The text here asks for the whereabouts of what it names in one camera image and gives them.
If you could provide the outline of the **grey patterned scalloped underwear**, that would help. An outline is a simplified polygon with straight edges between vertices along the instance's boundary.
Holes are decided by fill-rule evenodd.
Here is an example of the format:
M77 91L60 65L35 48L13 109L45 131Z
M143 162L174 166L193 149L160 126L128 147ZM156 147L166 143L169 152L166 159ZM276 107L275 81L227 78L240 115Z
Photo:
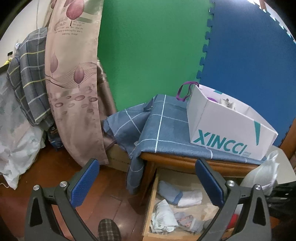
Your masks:
M185 212L177 212L174 214L175 219L178 223L178 226L188 232L198 234L205 230L209 224L211 223L212 219L209 220L199 220L196 219L194 216L189 215Z

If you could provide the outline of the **grey white cloth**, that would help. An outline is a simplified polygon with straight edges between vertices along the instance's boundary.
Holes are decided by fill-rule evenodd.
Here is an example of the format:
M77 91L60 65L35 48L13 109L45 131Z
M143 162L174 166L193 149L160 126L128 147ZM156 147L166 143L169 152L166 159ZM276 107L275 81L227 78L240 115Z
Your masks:
M229 109L236 110L235 102L230 102L230 100L228 98L220 99L220 104L229 108Z

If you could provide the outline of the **red item in drawer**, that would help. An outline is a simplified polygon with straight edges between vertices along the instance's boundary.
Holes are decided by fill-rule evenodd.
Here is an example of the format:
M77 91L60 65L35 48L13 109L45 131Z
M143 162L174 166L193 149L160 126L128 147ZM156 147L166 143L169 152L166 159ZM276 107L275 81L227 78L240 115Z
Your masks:
M235 225L236 225L236 223L238 221L238 218L239 218L239 214L234 213L231 220L230 220L230 222L229 222L229 224L228 224L228 226L227 226L227 230L232 229L232 228L235 227Z

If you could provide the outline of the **wooden drawer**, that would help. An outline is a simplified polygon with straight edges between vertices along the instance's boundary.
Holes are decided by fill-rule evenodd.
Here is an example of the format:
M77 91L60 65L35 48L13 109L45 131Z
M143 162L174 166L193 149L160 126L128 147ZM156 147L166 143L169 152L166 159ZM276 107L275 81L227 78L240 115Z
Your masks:
M158 169L145 217L142 232L143 240L197 240L201 235L200 233L193 234L181 229L180 227L170 233L153 233L151 231L150 225L152 224L152 214L156 211L156 205L163 200L163 198L157 193L158 183L160 181L166 181L182 191L200 189L202 192L203 199L201 204L186 208L177 208L176 206L170 205L173 212L185 212L187 214L191 214L197 220L207 221L214 218L215 214L219 210L217 206L214 206L211 203L206 191L196 175L168 169Z

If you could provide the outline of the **white plastic bag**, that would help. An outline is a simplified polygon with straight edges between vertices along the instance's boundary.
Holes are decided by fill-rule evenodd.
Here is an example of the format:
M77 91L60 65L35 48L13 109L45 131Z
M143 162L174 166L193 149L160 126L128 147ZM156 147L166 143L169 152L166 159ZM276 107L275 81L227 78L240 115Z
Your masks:
M251 188L255 184L259 184L264 195L269 196L278 177L278 166L280 164L276 161L277 157L278 150L272 151L261 165L245 176L240 186Z

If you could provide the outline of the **plaid slipper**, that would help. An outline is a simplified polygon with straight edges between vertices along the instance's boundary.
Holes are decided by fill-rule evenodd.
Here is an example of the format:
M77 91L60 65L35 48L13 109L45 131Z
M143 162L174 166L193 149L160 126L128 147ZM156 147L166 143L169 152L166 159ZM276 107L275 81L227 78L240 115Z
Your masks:
M121 241L121 234L116 223L111 219L102 219L98 225L99 241Z

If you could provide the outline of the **white patterned bedsheet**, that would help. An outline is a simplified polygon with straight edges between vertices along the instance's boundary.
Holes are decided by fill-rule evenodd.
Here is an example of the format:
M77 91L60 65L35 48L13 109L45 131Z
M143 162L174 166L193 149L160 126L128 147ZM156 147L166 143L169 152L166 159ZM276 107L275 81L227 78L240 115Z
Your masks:
M32 126L23 114L12 85L1 73L1 175L12 189L17 189L20 175L34 163L45 146L43 130Z

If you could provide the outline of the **cardboard box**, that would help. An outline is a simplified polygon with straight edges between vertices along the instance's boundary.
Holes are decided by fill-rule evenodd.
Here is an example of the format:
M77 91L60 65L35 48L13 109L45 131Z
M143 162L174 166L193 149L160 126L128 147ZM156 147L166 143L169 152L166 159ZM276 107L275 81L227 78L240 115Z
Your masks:
M118 144L115 144L106 151L110 168L127 172L130 166L130 158L128 153L122 150Z

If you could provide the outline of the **white XINCCI paper bag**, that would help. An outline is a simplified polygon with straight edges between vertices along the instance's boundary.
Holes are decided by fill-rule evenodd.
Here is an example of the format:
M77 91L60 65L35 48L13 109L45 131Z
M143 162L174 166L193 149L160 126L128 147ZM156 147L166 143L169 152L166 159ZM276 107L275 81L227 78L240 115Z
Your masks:
M278 137L278 132L251 106L223 92L187 81L186 102L190 142L195 145L261 160ZM220 104L235 102L236 110Z

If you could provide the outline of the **wooden nightstand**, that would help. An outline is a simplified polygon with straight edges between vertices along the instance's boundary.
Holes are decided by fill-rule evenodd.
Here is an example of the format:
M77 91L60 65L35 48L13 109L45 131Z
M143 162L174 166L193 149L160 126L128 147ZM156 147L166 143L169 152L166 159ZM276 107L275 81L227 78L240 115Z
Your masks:
M195 172L196 160L194 158L147 152L141 153L140 158L147 162L139 191L140 205L145 204L145 197L149 192L149 186L154 180L154 174L158 167L190 174ZM258 167L254 164L241 164L217 160L207 160L207 162L213 170L219 172L223 177L243 178L251 170Z

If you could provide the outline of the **blue checked cloth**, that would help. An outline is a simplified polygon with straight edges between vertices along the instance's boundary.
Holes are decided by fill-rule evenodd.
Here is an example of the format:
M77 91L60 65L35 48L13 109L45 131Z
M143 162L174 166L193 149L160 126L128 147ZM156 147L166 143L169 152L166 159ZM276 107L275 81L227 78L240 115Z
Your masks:
M266 157L259 161L191 144L186 105L172 96L158 94L149 102L119 111L103 122L104 131L131 159L126 178L130 194L137 194L140 189L146 166L140 158L143 152L255 165L266 160Z

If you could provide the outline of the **grey plaid blanket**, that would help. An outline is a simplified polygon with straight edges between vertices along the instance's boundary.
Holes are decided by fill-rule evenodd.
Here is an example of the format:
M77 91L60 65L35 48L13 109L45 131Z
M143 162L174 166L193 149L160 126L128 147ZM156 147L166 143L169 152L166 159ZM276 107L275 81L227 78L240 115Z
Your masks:
M45 45L47 28L29 35L16 49L7 77L21 110L32 126L47 131L53 124L45 77Z

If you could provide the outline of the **blue foam mat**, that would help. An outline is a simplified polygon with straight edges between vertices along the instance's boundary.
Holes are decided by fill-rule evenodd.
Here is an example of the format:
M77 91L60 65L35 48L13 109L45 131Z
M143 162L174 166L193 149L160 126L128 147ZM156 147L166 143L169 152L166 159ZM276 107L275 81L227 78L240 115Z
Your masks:
M214 1L200 60L200 83L253 107L278 132L295 119L295 43L278 21L249 1Z

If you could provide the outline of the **pink floral curtain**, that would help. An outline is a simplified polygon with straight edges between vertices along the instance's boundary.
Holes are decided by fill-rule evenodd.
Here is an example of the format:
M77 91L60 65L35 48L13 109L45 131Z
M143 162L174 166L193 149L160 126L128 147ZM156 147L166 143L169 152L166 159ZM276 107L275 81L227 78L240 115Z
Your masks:
M45 47L46 88L62 143L81 166L108 163L97 94L103 1L56 1Z

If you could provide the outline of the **green foam mat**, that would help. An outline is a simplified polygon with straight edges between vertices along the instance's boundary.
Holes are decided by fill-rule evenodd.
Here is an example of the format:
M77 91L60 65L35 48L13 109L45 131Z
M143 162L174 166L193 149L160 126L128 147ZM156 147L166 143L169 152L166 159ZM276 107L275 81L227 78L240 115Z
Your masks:
M210 1L105 1L98 57L118 110L195 81Z

